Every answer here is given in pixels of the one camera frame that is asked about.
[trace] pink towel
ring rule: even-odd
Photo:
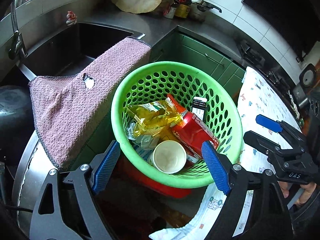
[[[30,81],[36,132],[54,166],[68,169],[111,109],[119,83],[148,63],[150,50],[143,41],[127,37],[75,76],[38,76]],[[94,79],[90,89],[85,75]]]

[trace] black cable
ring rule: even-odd
[[[30,213],[33,212],[33,210],[28,209],[28,208],[22,208],[22,207],[10,206],[10,205],[3,205],[3,207],[5,209],[9,209],[9,210],[25,211],[25,212],[30,212]]]

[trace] kitchen sink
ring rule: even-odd
[[[36,76],[75,75],[128,36],[144,35],[108,25],[77,23],[36,44],[23,63]]]

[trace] faucet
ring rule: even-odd
[[[13,29],[13,38],[11,48],[9,50],[9,58],[14,60],[16,56],[19,55],[20,60],[23,60],[27,56],[27,52],[23,43],[22,34],[18,29],[15,0],[13,0],[11,3],[11,23]]]

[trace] patterned cloth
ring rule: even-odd
[[[254,69],[247,67],[244,74],[243,85],[238,99],[238,112],[241,117],[243,133],[252,130],[256,133],[278,143],[282,149],[291,148],[289,144],[278,134],[258,125],[255,118],[263,114],[275,121],[285,121],[300,130],[295,118],[291,115],[279,96],[272,90],[262,76]],[[262,173],[265,169],[274,171],[268,163],[267,156],[253,149],[243,142],[238,163],[247,171]],[[247,222],[253,191],[248,191],[244,207],[234,232],[234,236],[244,230]],[[183,228],[166,228],[151,234],[153,240],[203,240],[215,220],[217,219],[226,196],[217,189],[214,183],[207,187],[200,208],[194,218]]]

